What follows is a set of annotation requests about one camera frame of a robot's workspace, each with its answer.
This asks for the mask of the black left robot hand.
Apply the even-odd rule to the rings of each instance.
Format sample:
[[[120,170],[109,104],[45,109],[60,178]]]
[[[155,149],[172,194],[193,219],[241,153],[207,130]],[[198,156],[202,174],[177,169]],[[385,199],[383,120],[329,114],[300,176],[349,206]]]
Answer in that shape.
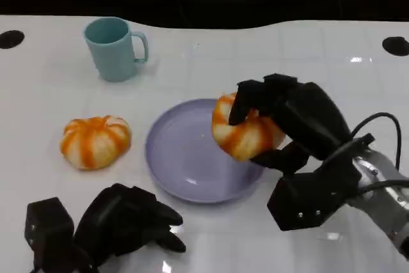
[[[136,186],[120,183],[102,190],[86,209],[73,237],[79,272],[98,272],[110,256],[122,256],[150,244],[175,253],[186,245],[171,232],[182,216]]]

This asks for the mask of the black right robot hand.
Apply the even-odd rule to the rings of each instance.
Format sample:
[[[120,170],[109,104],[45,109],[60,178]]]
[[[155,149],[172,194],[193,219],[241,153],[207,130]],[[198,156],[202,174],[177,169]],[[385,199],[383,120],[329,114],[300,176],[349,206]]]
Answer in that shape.
[[[352,139],[339,108],[313,82],[301,83],[295,77],[281,74],[267,75],[262,81],[239,82],[229,124],[240,124],[252,109],[271,118],[291,142],[281,150],[265,151],[251,161],[285,175],[304,167],[309,157],[324,161]]]

